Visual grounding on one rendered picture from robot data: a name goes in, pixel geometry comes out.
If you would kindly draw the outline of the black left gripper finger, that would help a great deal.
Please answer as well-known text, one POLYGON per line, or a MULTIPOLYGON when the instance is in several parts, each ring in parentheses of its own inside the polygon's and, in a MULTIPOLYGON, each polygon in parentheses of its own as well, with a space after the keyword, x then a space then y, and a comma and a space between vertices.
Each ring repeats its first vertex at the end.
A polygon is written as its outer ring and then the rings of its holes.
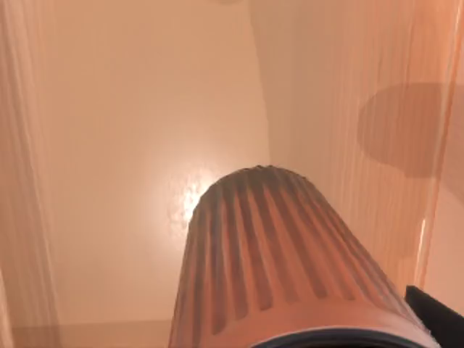
POLYGON ((464 317, 416 286, 407 286, 405 301, 441 348, 464 348, 464 317))

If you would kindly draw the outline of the ribbed terracotta plant pot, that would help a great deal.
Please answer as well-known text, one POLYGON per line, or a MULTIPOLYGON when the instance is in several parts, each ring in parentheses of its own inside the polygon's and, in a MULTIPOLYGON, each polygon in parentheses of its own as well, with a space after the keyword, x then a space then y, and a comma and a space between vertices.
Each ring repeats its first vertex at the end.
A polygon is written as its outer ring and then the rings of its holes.
POLYGON ((306 178, 238 170, 188 227, 168 348, 441 348, 306 178))

